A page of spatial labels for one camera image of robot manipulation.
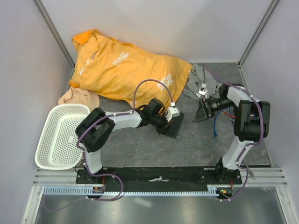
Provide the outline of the black network switch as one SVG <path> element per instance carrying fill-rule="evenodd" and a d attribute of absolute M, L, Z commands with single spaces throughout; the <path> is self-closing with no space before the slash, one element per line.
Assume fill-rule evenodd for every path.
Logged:
<path fill-rule="evenodd" d="M 172 139 L 176 139 L 177 137 L 177 134 L 179 132 L 179 129 L 181 127 L 181 124 L 182 124 L 182 121 L 184 119 L 184 116 L 185 114 L 184 113 L 180 113 L 179 116 L 177 117 L 174 117 L 172 120 L 173 120 L 173 123 L 171 125 L 171 135 L 170 136 L 167 136 L 167 137 L 170 137 Z"/>

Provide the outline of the orange printed t-shirt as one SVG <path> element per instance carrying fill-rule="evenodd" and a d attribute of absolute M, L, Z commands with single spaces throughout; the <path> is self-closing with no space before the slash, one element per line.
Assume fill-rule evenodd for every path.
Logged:
<path fill-rule="evenodd" d="M 72 38 L 77 61 L 70 86 L 139 107 L 159 99 L 177 101 L 192 65 L 178 57 L 156 55 L 88 30 Z"/>

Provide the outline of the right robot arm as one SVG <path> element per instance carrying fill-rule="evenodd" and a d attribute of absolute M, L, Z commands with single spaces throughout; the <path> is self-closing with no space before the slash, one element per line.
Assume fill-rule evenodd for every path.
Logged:
<path fill-rule="evenodd" d="M 214 171 L 218 183 L 226 183 L 231 178 L 230 170 L 240 168 L 248 151 L 262 143 L 268 136 L 271 105 L 252 96 L 244 87 L 223 84 L 219 88 L 220 97 L 207 99 L 199 97 L 199 109 L 194 120 L 201 122 L 216 117 L 221 110 L 234 107 L 235 138 L 224 156 L 220 159 L 222 168 Z"/>

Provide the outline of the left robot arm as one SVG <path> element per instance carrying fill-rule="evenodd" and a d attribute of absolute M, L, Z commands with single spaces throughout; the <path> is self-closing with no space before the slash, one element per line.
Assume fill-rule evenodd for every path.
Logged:
<path fill-rule="evenodd" d="M 168 131 L 179 110 L 172 104 L 165 113 L 161 113 L 163 108 L 163 103 L 154 98 L 148 104 L 126 112 L 105 112 L 99 107 L 90 112 L 75 130 L 77 146 L 83 150 L 84 166 L 88 170 L 86 178 L 91 183 L 102 180 L 100 150 L 113 131 L 147 125 L 154 126 L 158 133 Z"/>

